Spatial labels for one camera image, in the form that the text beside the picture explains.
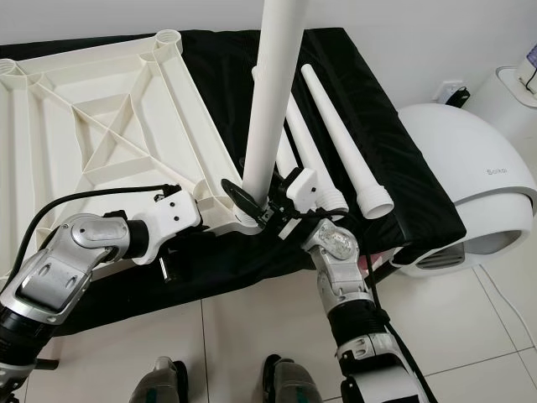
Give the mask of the grey robot foot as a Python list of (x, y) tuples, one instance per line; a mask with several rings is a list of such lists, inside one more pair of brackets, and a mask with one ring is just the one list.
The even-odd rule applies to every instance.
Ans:
[(188, 369), (181, 360), (160, 356), (132, 392), (129, 403), (190, 403)]
[(263, 403), (325, 403), (310, 372), (279, 354), (266, 357), (262, 388)]

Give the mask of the black padded bed cover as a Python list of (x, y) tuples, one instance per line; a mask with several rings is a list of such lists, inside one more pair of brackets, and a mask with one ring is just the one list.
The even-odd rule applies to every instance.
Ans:
[[(241, 180), (258, 37), (166, 29), (0, 50), (12, 271), (34, 253), (32, 238), (58, 225), (34, 214), (69, 193), (168, 183), (202, 212), (202, 230), (170, 239), (161, 260), (93, 280), (58, 326), (62, 337), (311, 268), (296, 239), (238, 222), (220, 186)], [(415, 258), (463, 238), (452, 200), (349, 32), (306, 30), (298, 62), (314, 68), (392, 200), (386, 216), (341, 220), (362, 249)]]

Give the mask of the white plastic table leg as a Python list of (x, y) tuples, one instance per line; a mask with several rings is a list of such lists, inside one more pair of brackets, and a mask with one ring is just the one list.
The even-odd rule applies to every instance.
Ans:
[(281, 128), (279, 137), (279, 148), (276, 153), (276, 166), (281, 176), (285, 176), (281, 191), (288, 199), (296, 199), (305, 185), (305, 172), (298, 165), (298, 160), (293, 154), (292, 145), (289, 139), (287, 126)]
[(242, 188), (266, 207), (311, 0), (264, 0)]
[(308, 64), (302, 65), (300, 73), (302, 73), (312, 100), (317, 105), (322, 122), (326, 125), (327, 132), (329, 132), (349, 180), (352, 182), (362, 216), (368, 220), (386, 216), (393, 211), (394, 207), (387, 189), (373, 176), (372, 170), (369, 169), (363, 154), (354, 143), (352, 135), (342, 121), (331, 98), (327, 95), (325, 86), (319, 80), (314, 68)]
[(288, 124), (295, 146), (298, 147), (303, 168), (314, 172), (317, 181), (314, 193), (317, 196), (318, 207), (327, 211), (349, 212), (347, 201), (335, 187), (329, 172), (327, 172), (325, 161), (321, 158), (317, 145), (310, 134), (310, 128), (300, 114), (298, 103), (295, 102), (292, 95), (289, 96), (287, 111), (285, 111), (285, 122)]

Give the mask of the grey right robot foot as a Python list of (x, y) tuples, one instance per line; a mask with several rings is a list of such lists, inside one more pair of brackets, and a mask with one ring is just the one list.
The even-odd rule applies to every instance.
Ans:
[(279, 354), (266, 357), (262, 388), (263, 403), (325, 403), (310, 372)]

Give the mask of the white plastic table top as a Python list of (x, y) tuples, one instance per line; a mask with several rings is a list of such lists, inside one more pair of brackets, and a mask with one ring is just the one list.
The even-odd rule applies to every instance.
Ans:
[[(231, 211), (222, 178), (241, 184), (237, 159), (256, 32), (164, 30), (134, 37), (8, 45), (1, 55), (5, 196), (20, 237), (47, 202), (82, 191), (177, 185)], [(273, 245), (244, 232), (173, 239), (159, 266), (108, 265), (83, 303), (181, 304), (272, 276)]]

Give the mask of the grey left robot foot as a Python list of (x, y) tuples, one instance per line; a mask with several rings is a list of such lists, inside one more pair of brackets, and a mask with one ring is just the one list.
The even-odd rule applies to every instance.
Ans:
[(181, 360), (160, 356), (132, 392), (129, 403), (190, 403), (188, 369)]

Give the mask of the white dome appliance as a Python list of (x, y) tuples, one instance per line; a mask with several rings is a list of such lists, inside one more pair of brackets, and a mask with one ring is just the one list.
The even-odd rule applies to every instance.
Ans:
[(464, 237), (392, 264), (411, 277), (449, 274), (502, 257), (534, 231), (537, 180), (521, 154), (487, 123), (459, 107), (408, 105), (400, 122), (454, 204)]

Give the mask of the wall socket black plug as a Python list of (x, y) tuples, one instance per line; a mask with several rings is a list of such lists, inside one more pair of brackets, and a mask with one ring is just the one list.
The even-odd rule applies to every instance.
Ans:
[(444, 81), (437, 102), (450, 105), (450, 107), (462, 108), (469, 97), (471, 97), (471, 93), (464, 81)]

